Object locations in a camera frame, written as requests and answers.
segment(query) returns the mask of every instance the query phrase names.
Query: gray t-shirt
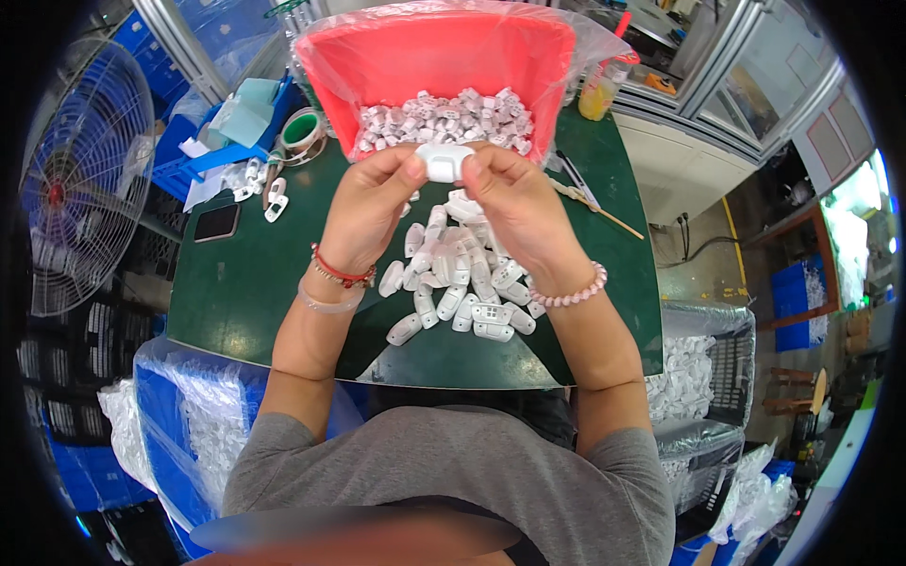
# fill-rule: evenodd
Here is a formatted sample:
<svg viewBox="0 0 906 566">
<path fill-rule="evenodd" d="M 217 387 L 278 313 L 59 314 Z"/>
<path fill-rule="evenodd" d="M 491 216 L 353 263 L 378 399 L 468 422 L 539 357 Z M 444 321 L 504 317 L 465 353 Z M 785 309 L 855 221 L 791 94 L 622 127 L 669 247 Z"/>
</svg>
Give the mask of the gray t-shirt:
<svg viewBox="0 0 906 566">
<path fill-rule="evenodd" d="M 518 527 L 550 564 L 667 564 L 675 519 L 654 437 L 611 433 L 588 459 L 493 409 L 393 408 L 320 445 L 292 417 L 258 417 L 223 515 L 443 495 Z"/>
</svg>

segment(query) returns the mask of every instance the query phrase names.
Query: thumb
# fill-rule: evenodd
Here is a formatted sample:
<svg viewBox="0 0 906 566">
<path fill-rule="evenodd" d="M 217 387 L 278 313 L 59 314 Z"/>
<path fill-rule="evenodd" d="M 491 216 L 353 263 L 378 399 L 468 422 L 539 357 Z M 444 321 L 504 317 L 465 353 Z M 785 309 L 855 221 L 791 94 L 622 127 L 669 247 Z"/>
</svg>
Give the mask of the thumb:
<svg viewBox="0 0 906 566">
<path fill-rule="evenodd" d="M 414 153 L 408 156 L 400 167 L 384 181 L 382 193 L 396 206 L 409 200 L 412 193 L 428 182 L 428 166 L 425 160 Z"/>
<path fill-rule="evenodd" d="M 462 181 L 466 194 L 481 206 L 494 205 L 498 199 L 505 197 L 509 185 L 498 179 L 490 168 L 481 164 L 477 155 L 466 156 L 462 161 Z"/>
</svg>

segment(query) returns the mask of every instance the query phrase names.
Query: yellow floor line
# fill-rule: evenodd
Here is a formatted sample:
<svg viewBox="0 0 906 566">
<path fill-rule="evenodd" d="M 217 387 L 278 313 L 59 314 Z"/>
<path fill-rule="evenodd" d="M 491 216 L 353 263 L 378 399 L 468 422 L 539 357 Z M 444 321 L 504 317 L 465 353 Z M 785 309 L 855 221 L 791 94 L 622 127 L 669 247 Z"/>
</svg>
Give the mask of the yellow floor line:
<svg viewBox="0 0 906 566">
<path fill-rule="evenodd" d="M 733 215 L 730 214 L 730 205 L 727 204 L 727 198 L 721 197 L 720 200 L 724 203 L 724 210 L 727 212 L 727 222 L 730 223 L 730 235 L 733 236 L 733 239 L 738 239 L 736 235 L 736 225 L 733 224 Z M 739 248 L 739 244 L 733 244 L 737 249 L 737 261 L 739 261 L 739 277 L 742 279 L 742 286 L 747 288 L 746 283 L 746 268 L 742 266 L 742 250 Z"/>
</svg>

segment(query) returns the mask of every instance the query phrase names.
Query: wooden stool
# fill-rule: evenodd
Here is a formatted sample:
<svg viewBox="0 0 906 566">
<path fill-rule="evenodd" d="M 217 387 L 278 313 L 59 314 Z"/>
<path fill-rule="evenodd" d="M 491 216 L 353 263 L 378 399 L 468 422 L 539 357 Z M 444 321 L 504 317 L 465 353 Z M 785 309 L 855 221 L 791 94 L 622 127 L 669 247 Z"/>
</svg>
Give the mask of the wooden stool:
<svg viewBox="0 0 906 566">
<path fill-rule="evenodd" d="M 775 408 L 771 415 L 795 415 L 808 411 L 817 415 L 821 411 L 824 393 L 827 391 L 827 371 L 824 368 L 817 373 L 800 369 L 771 368 L 771 375 L 775 376 L 771 383 L 781 386 L 807 386 L 812 389 L 810 398 L 766 398 L 761 404 L 763 407 Z"/>
</svg>

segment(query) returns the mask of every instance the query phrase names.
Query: pink beaded bracelet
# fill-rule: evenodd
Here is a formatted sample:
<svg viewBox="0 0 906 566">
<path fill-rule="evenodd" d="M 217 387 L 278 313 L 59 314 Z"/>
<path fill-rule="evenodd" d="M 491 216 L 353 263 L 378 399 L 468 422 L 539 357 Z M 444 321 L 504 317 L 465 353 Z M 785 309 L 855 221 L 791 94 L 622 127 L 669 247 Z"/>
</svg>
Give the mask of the pink beaded bracelet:
<svg viewBox="0 0 906 566">
<path fill-rule="evenodd" d="M 566 307 L 571 304 L 588 301 L 592 296 L 598 294 L 598 292 L 604 288 L 604 284 L 607 283 L 607 270 L 604 269 L 604 266 L 598 262 L 592 262 L 592 265 L 594 266 L 594 271 L 598 273 L 598 276 L 594 280 L 594 283 L 592 283 L 592 286 L 588 289 L 583 289 L 576 294 L 566 295 L 565 297 L 545 297 L 539 293 L 535 287 L 532 287 L 528 290 L 528 293 L 532 295 L 532 301 L 535 301 L 548 309 L 551 307 Z"/>
</svg>

